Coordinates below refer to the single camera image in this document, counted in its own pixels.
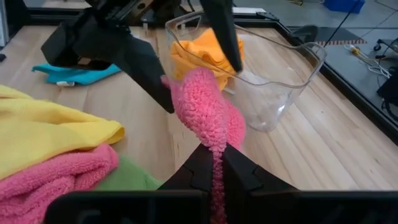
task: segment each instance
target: pink terry cloth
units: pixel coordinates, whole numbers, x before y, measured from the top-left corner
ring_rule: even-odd
[[[42,223],[47,206],[74,190],[93,188],[119,158],[108,144],[53,157],[0,181],[0,223]]]
[[[214,73],[207,68],[189,71],[181,83],[166,76],[162,82],[171,90],[178,118],[213,152],[211,222],[227,223],[222,155],[227,142],[236,149],[241,148],[246,131],[244,118],[221,95]]]

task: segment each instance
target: yellow towel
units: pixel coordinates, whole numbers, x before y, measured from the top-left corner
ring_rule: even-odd
[[[243,40],[240,38],[238,38],[238,46],[243,60]],[[178,80],[181,80],[189,70],[206,67],[214,72],[219,88],[222,90],[227,84],[228,77],[235,74],[212,29],[207,29],[193,41],[181,40],[179,44],[173,42],[170,56],[175,63],[174,77]]]
[[[123,136],[116,121],[0,85],[0,180],[63,152],[116,143]]]

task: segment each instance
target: green cloth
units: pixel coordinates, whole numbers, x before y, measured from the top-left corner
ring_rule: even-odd
[[[95,190],[156,190],[160,183],[133,164],[128,158],[119,155],[119,166],[103,179]]]

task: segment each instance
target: wooden tabletop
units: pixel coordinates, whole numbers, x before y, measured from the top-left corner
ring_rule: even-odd
[[[89,86],[45,83],[46,74],[31,69],[45,63],[40,46],[54,29],[20,30],[3,50],[7,60],[0,64],[0,83],[34,98],[119,121],[126,137],[114,145],[115,150],[155,178],[167,180],[198,146],[198,139],[125,73]],[[133,27],[132,31],[152,43],[165,62],[163,29],[145,33]],[[285,41],[273,29],[261,32]],[[248,128],[244,153],[299,189],[398,189],[397,146],[322,75],[295,100],[275,130],[262,133]]]

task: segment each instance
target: clear plastic bin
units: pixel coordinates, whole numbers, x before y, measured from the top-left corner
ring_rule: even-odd
[[[223,95],[239,108],[247,124],[270,131],[318,73],[326,51],[316,43],[290,46],[275,29],[235,27],[244,42],[243,71],[234,74],[202,62],[214,72],[230,76]],[[169,49],[173,42],[174,47],[178,43],[183,49],[179,41],[194,40],[210,27],[204,12],[192,12],[168,21],[165,28]],[[170,65],[166,73],[173,78],[177,64],[171,57]]]

